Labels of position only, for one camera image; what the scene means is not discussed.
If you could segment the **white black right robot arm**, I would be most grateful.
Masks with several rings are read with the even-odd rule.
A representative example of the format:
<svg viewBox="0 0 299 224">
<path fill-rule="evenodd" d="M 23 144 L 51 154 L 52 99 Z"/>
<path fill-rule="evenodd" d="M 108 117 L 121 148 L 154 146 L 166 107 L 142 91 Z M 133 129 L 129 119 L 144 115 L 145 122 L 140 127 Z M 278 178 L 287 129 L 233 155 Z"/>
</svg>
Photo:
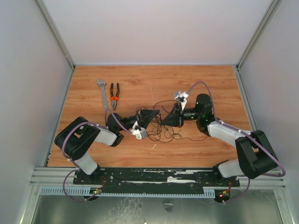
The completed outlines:
<svg viewBox="0 0 299 224">
<path fill-rule="evenodd" d="M 220 139 L 236 148 L 237 159 L 223 161 L 213 166 L 214 184 L 222 186 L 232 176 L 254 179 L 278 166 L 278 159 L 263 131 L 244 131 L 225 124 L 214 116 L 213 103 L 207 94 L 199 94 L 193 108 L 184 108 L 184 102 L 183 97 L 178 97 L 171 112 L 161 124 L 182 127 L 184 121 L 195 120 L 201 133 Z"/>
</svg>

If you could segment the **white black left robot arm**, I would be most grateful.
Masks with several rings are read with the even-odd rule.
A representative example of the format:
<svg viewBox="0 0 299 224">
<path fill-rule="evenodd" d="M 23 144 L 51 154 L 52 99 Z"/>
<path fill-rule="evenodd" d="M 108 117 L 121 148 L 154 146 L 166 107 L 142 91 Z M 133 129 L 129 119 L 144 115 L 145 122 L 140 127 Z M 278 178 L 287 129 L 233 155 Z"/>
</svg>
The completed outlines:
<svg viewBox="0 0 299 224">
<path fill-rule="evenodd" d="M 100 166 L 89 155 L 90 146 L 98 142 L 116 147 L 124 138 L 121 131 L 128 132 L 138 140 L 145 139 L 148 125 L 159 113 L 159 110 L 147 109 L 137 109 L 136 114 L 129 117 L 111 113 L 105 126 L 79 116 L 57 134 L 54 143 L 61 149 L 63 156 L 78 168 L 77 174 L 84 174 L 86 181 L 96 184 L 100 180 Z"/>
</svg>

